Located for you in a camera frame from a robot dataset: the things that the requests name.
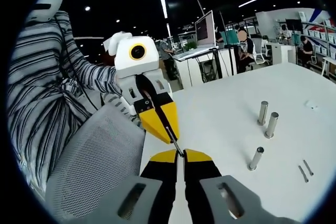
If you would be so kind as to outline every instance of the table leg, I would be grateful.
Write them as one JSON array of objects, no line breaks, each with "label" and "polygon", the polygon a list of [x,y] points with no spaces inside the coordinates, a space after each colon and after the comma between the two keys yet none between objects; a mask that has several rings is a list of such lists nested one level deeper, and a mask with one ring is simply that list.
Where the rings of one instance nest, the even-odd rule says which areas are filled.
[{"label": "table leg", "polygon": [[324,74],[324,71],[326,70],[326,66],[327,66],[327,61],[324,60],[324,62],[323,62],[323,68],[322,68],[322,73],[321,73],[322,76]]}]

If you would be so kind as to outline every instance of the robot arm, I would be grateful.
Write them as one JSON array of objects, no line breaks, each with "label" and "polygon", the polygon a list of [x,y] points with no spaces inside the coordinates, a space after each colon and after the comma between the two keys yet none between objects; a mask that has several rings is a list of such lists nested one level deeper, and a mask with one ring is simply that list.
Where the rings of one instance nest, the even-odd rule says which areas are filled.
[{"label": "robot arm", "polygon": [[176,104],[171,87],[159,69],[154,41],[150,37],[118,33],[109,44],[109,54],[114,53],[121,101],[132,115],[139,115],[148,132],[167,144],[177,145]]}]

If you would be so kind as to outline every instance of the camera lens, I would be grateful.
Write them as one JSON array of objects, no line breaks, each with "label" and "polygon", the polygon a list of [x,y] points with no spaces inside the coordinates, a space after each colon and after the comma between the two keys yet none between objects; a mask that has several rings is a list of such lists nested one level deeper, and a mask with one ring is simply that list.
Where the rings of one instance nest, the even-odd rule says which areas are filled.
[{"label": "camera lens", "polygon": [[145,49],[143,46],[135,46],[131,51],[131,55],[134,59],[139,60],[145,55]]}]

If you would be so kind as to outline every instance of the striped shirt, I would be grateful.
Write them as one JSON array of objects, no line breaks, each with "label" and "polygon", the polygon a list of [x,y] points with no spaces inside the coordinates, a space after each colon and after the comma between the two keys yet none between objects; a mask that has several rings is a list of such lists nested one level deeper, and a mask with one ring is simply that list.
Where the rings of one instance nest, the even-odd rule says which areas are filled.
[{"label": "striped shirt", "polygon": [[[8,80],[13,148],[28,183],[42,192],[62,150],[91,116],[77,100],[77,77],[88,89],[121,95],[115,68],[90,64],[76,46],[68,14],[57,12],[55,18],[64,37],[55,19],[31,24],[19,34]],[[69,79],[62,79],[60,69]]]},{"label": "striped shirt", "polygon": [[159,42],[159,57],[160,57],[160,60],[167,60],[169,58],[171,58],[171,54],[164,51],[164,50],[167,50],[169,49],[168,47],[168,44],[162,40],[160,40]]}]

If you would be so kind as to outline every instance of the air conditioner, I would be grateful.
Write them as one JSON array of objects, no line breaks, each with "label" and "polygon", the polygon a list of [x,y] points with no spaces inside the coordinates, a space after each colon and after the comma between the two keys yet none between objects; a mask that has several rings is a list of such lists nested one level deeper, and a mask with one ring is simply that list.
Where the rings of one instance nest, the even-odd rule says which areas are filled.
[{"label": "air conditioner", "polygon": [[299,16],[302,22],[307,22],[306,14],[304,12],[299,12]]}]

